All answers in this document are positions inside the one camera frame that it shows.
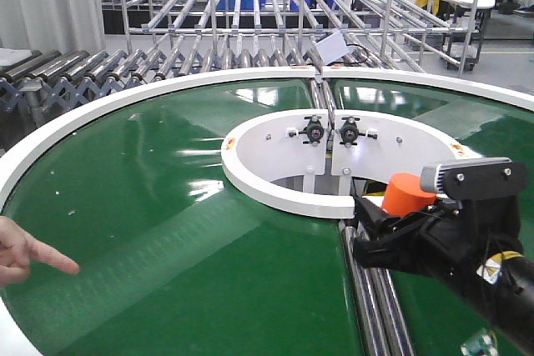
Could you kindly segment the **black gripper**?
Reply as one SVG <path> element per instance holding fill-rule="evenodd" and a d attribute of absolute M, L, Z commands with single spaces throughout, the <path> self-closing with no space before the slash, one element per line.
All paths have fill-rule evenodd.
<path fill-rule="evenodd" d="M 366 268 L 431 276 L 447 285 L 524 283 L 515 196 L 444 198 L 404 217 L 356 197 L 355 216 L 369 235 L 353 245 L 355 260 Z"/>

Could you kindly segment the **person's pointing hand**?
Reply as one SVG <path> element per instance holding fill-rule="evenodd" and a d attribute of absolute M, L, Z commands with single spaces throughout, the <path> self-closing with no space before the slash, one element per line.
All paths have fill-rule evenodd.
<path fill-rule="evenodd" d="M 48 264 L 64 273 L 77 274 L 80 266 L 69 256 L 36 239 L 13 219 L 1 216 L 1 288 L 25 281 L 31 262 Z"/>

